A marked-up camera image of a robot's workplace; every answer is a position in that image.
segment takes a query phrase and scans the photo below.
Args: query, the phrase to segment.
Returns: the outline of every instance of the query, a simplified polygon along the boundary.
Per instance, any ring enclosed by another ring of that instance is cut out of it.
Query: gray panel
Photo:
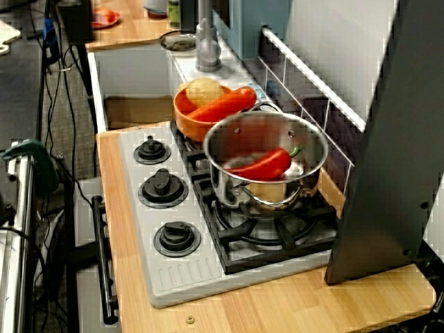
[[[400,2],[329,284],[404,266],[418,253],[444,169],[443,15],[442,1]]]

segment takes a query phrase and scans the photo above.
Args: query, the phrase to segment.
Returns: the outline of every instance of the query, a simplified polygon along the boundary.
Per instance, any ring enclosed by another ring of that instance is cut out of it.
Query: screw
[[[194,324],[196,320],[194,319],[193,316],[188,316],[187,317],[187,324]]]

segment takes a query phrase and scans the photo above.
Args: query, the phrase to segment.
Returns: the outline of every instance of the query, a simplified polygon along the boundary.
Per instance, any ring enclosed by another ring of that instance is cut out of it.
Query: toy stove
[[[230,210],[200,144],[174,121],[122,133],[119,150],[152,306],[327,265],[337,219],[319,193],[285,212]]]

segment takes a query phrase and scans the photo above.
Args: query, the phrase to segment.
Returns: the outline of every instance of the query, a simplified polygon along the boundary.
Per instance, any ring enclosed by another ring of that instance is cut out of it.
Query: burner grate
[[[177,129],[175,121],[171,121],[170,126],[189,177],[193,182],[194,192],[198,198],[225,274],[259,268],[332,248],[338,228],[336,210],[328,205],[319,193],[313,198],[307,199],[306,203],[302,203],[302,207],[296,206],[291,211],[252,214],[249,210],[241,210],[237,213],[244,215],[246,220],[236,227],[230,225],[230,222],[223,216],[222,205],[217,201],[216,194],[212,189],[210,168],[200,169],[197,166],[199,162],[207,161],[205,152],[198,149],[189,150],[189,147],[187,147],[189,142]],[[288,215],[294,215],[302,219],[306,223],[305,226],[298,232],[291,233],[282,222]],[[270,219],[274,223],[277,238],[263,239],[251,235],[261,219]],[[326,238],[315,238],[300,243],[307,235],[315,233],[315,229],[320,225],[328,227],[334,232]],[[248,246],[253,247],[265,247],[266,249],[258,252],[256,255],[233,259],[230,245],[239,242],[244,242]]]

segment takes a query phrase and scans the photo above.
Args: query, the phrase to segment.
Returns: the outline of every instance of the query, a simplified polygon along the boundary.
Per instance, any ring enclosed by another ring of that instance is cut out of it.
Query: green clamp
[[[32,156],[34,160],[35,184],[38,196],[54,192],[59,185],[57,172],[44,145],[34,139],[27,139],[1,154],[5,161],[20,156]]]

